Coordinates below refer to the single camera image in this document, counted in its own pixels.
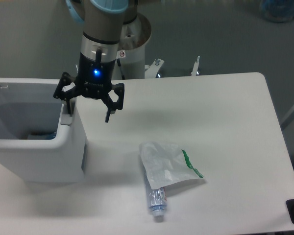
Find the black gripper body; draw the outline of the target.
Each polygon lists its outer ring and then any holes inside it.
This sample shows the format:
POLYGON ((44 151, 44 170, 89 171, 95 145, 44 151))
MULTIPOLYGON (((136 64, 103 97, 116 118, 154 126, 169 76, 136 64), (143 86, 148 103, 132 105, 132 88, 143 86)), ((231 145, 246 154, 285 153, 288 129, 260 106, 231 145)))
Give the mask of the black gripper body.
POLYGON ((115 60, 96 62, 80 53, 75 89, 78 95, 86 98, 106 100, 112 90, 112 73, 115 60))

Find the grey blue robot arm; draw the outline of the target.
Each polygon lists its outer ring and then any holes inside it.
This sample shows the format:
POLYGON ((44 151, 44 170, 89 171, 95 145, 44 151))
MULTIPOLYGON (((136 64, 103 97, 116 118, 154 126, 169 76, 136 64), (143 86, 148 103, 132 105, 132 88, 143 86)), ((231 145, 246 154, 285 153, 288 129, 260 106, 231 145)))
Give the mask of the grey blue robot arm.
POLYGON ((123 109, 124 83, 112 84, 127 0, 68 0, 71 16, 84 22, 76 76, 62 73, 53 97, 66 102, 78 96, 102 100, 107 107, 105 121, 123 109))

